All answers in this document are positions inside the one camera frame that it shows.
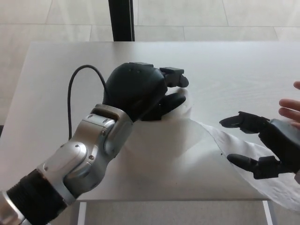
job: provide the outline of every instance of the black cable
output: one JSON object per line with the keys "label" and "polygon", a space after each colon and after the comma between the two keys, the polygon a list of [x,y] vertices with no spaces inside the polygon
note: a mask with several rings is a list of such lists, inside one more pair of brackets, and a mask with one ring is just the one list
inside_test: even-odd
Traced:
{"label": "black cable", "polygon": [[96,67],[91,66],[91,65],[83,65],[83,66],[77,68],[74,71],[74,73],[71,77],[71,80],[70,80],[70,83],[69,83],[69,88],[67,90],[67,120],[68,120],[68,127],[69,127],[69,140],[72,138],[72,119],[71,119],[71,89],[72,89],[72,84],[73,84],[74,78],[77,75],[77,73],[80,70],[84,69],[84,68],[91,68],[98,74],[98,76],[99,76],[99,78],[100,78],[100,80],[103,84],[104,91],[106,92],[107,97],[109,99],[111,99],[110,95],[108,94],[108,91],[107,91],[105,80],[104,80],[103,76],[101,75],[101,73],[99,72],[99,70]]}

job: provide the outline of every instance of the white cloth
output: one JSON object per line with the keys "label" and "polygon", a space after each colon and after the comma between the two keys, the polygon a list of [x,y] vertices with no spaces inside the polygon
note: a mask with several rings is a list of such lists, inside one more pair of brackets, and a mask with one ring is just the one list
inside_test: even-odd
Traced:
{"label": "white cloth", "polygon": [[[122,159],[126,161],[123,169],[129,171],[135,180],[142,180],[143,184],[153,188],[157,184],[169,187],[169,192],[172,192],[172,187],[196,187],[199,191],[209,188],[216,198],[220,189],[223,193],[232,193],[235,189],[232,184],[239,186],[234,190],[236,192],[250,185],[276,203],[300,211],[300,185],[294,174],[255,180],[251,172],[232,165],[226,158],[228,154],[237,153],[258,159],[274,155],[272,151],[189,119],[192,101],[186,90],[180,91],[187,97],[182,106],[161,121],[137,121],[134,124],[122,152]],[[223,180],[214,179],[216,174]],[[231,184],[230,191],[226,190],[228,183]]]}

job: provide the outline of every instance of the floor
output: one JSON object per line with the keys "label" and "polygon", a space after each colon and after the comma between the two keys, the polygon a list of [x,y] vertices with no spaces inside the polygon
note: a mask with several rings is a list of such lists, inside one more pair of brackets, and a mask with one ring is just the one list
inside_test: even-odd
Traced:
{"label": "floor", "polygon": [[[134,20],[136,41],[300,40],[300,0],[134,0]],[[0,125],[28,46],[37,40],[112,41],[107,0],[0,0]],[[93,204],[87,224],[242,224],[241,218],[244,224],[266,224],[260,202]],[[127,210],[114,217],[120,207]],[[275,209],[278,224],[299,224],[299,215]],[[179,217],[183,210],[189,212]],[[53,224],[67,224],[68,212]]]}

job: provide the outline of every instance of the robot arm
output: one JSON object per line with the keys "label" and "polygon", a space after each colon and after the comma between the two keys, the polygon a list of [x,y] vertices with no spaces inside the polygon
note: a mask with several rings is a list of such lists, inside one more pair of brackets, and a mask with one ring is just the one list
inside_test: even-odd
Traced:
{"label": "robot arm", "polygon": [[252,172],[255,179],[278,177],[281,173],[295,173],[295,180],[300,184],[300,130],[290,123],[246,112],[239,112],[220,121],[226,128],[240,128],[246,134],[259,134],[261,141],[278,158],[260,157],[257,160],[239,154],[230,154],[227,159],[236,166]]}
{"label": "robot arm", "polygon": [[56,218],[101,182],[132,125],[122,110],[97,105],[71,140],[14,187],[1,192],[0,224],[20,224],[27,219],[32,225],[43,225]]}
{"label": "robot arm", "polygon": [[49,159],[0,193],[0,225],[28,220],[45,225],[103,179],[136,120],[159,120],[185,101],[165,95],[168,87],[187,87],[182,69],[124,63],[107,80],[110,98],[83,119],[73,137]]}

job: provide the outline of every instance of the human hand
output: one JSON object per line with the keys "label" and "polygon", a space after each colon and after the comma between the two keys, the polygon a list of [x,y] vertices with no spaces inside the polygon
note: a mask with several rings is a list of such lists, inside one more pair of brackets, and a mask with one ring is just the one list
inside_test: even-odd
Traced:
{"label": "human hand", "polygon": [[[294,83],[294,87],[300,90],[300,81]],[[279,114],[292,119],[292,125],[300,129],[300,101],[293,99],[281,99]]]}

